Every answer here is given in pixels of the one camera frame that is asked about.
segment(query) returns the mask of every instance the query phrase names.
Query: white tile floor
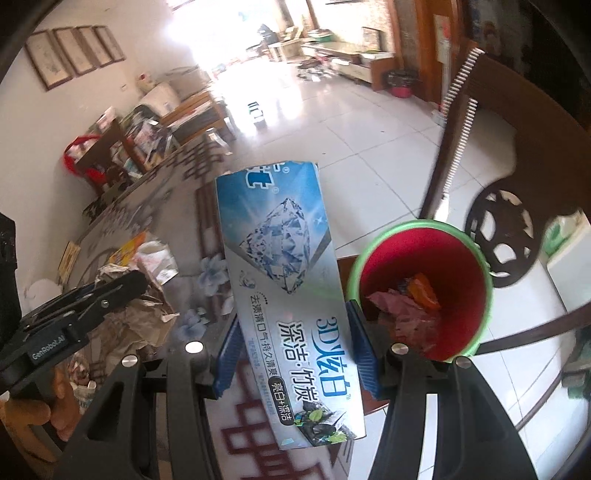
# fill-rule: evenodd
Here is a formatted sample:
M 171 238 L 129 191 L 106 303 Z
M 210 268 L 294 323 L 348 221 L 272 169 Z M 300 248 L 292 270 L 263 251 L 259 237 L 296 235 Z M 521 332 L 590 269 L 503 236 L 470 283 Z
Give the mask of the white tile floor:
M 294 72 L 289 64 L 257 60 L 221 75 L 219 88 L 238 129 L 229 168 L 317 162 L 337 255 L 356 255 L 382 231 L 418 214 L 443 130 L 431 120 L 430 107 L 417 98 L 394 98 L 338 76 L 306 82 Z M 256 127 L 248 116 L 246 105 L 253 101 L 264 111 L 264 126 Z M 463 229 L 480 189 L 512 171 L 513 136 L 512 127 L 494 113 L 477 113 L 454 178 L 449 223 Z M 517 284 L 495 290 L 485 340 L 540 325 L 563 312 L 538 262 Z M 553 382 L 572 346 L 572 335 L 565 335 L 482 355 L 474 362 L 517 423 Z M 430 399 L 421 480 L 433 474 L 434 411 L 436 401 Z M 540 478 L 551 478 L 564 462 L 586 419 L 585 402 L 569 400 L 558 387 L 521 431 Z M 349 478 L 367 478 L 384 420 L 382 411 L 366 418 L 368 436 L 355 442 Z

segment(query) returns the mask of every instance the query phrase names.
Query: blue gripper pad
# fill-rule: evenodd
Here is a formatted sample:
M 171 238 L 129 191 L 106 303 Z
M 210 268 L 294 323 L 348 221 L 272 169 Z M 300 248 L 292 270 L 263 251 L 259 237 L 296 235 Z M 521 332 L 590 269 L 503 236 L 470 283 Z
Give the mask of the blue gripper pad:
M 361 383 L 373 398 L 381 398 L 382 388 L 379 384 L 378 358 L 363 326 L 367 320 L 355 300 L 348 301 L 346 307 L 353 340 L 353 356 L 357 363 Z
M 213 392 L 216 398 L 220 398 L 230 387 L 243 346 L 244 337 L 240 330 L 238 317 L 236 317 L 232 320 L 232 326 L 228 330 L 216 362 L 216 379 L 213 382 Z

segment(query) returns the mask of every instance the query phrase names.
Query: trash can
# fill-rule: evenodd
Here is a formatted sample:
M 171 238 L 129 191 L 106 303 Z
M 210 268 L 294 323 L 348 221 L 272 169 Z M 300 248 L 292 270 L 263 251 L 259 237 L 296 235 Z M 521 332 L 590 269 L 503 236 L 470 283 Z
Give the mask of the trash can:
M 411 97 L 413 95 L 412 87 L 416 81 L 417 74 L 411 70 L 390 70 L 386 76 L 390 93 L 399 98 Z
M 480 248 L 463 232 L 435 220 L 413 220 L 380 235 L 357 257 L 347 285 L 368 321 L 378 309 L 367 299 L 394 288 L 417 273 L 429 279 L 439 304 L 441 322 L 431 360 L 451 361 L 472 355 L 487 328 L 492 279 Z

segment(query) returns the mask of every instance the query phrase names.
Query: metal bolt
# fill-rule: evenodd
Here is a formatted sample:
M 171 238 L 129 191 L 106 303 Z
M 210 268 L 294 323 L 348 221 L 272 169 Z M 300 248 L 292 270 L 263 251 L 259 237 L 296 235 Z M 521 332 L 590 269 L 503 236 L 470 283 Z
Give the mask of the metal bolt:
M 201 342 L 189 342 L 185 345 L 187 353 L 199 353 L 203 350 L 203 344 Z
M 472 366 L 472 362 L 466 356 L 459 356 L 456 358 L 456 365 L 460 368 L 470 368 Z
M 123 357 L 123 360 L 121 361 L 121 365 L 129 368 L 129 367 L 134 366 L 137 362 L 138 362 L 138 358 L 135 355 L 127 355 L 127 356 Z
M 395 343 L 390 347 L 392 353 L 397 355 L 406 355 L 408 353 L 408 347 L 403 343 Z

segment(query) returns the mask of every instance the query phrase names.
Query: blue and silver box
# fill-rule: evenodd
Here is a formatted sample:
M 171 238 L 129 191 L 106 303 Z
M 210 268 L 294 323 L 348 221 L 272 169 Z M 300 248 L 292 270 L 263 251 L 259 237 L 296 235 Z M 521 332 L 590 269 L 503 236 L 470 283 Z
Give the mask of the blue and silver box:
M 313 163 L 217 179 L 230 283 L 282 450 L 365 436 L 335 249 Z

